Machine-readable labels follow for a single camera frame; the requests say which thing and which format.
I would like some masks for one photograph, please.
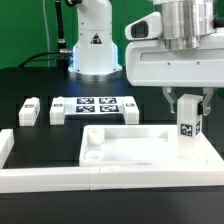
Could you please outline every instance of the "small white block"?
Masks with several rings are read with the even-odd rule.
[[[50,124],[63,125],[65,123],[65,98],[54,98],[50,110]]]
[[[4,129],[0,132],[0,169],[5,164],[9,153],[14,145],[14,137],[12,129]]]
[[[125,124],[139,124],[139,110],[133,97],[124,97],[122,101]]]
[[[198,114],[198,104],[202,96],[183,95],[177,103],[178,135],[194,139],[201,132],[202,116]]]
[[[105,142],[104,128],[90,128],[88,130],[88,143],[90,145],[102,145]]]
[[[27,99],[19,112],[20,126],[34,126],[40,112],[40,100],[36,97]]]

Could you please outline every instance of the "black tabletop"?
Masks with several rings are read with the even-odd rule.
[[[78,166],[83,128],[90,124],[124,124],[122,115],[68,116],[50,126],[54,97],[134,96],[140,124],[175,124],[176,115],[161,88],[133,87],[125,72],[119,79],[88,83],[47,68],[0,70],[0,129],[13,128],[15,146],[4,169]],[[200,89],[181,88],[201,94]],[[19,127],[18,112],[26,98],[40,98],[34,127]],[[215,96],[203,133],[224,152],[224,100]],[[224,223],[224,188],[193,187],[96,192],[51,192],[0,195],[0,223]]]

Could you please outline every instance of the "warning label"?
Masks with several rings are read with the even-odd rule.
[[[102,41],[97,33],[93,37],[91,44],[102,44]]]

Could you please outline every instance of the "white plastic tray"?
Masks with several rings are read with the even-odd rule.
[[[224,164],[200,133],[195,139],[177,137],[177,126],[87,126],[80,166],[150,164]]]

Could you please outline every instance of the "green wall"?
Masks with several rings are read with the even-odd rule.
[[[76,9],[68,8],[64,0],[65,36],[69,48],[77,41]],[[113,5],[113,40],[121,49],[121,62],[128,44],[124,29],[127,25],[121,0]],[[128,20],[133,22],[152,12],[148,0],[126,0]],[[57,29],[54,0],[46,0],[51,50],[57,49]],[[47,50],[42,0],[1,0],[0,7],[0,68],[17,66],[29,56]],[[218,16],[224,17],[224,1],[218,2]]]

